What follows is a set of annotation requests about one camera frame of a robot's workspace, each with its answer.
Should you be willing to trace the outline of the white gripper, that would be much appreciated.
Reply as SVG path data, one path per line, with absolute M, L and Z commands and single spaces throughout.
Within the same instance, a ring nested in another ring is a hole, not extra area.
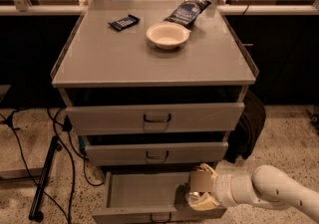
M 225 207 L 239 204 L 252 204 L 254 189 L 249 175 L 231 175 L 218 173 L 208 164 L 202 163 L 192 170 L 192 179 L 198 182 L 212 182 L 213 197 Z M 196 211 L 215 209 L 219 203 L 209 193 L 189 194 L 188 205 Z

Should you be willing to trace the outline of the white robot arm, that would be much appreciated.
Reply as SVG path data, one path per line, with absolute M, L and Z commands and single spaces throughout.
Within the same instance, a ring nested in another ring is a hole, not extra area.
M 319 222 L 319 193 L 271 165 L 258 166 L 251 174 L 232 175 L 218 174 L 202 163 L 189 174 L 185 199 L 196 211 L 239 204 L 278 210 L 294 207 Z

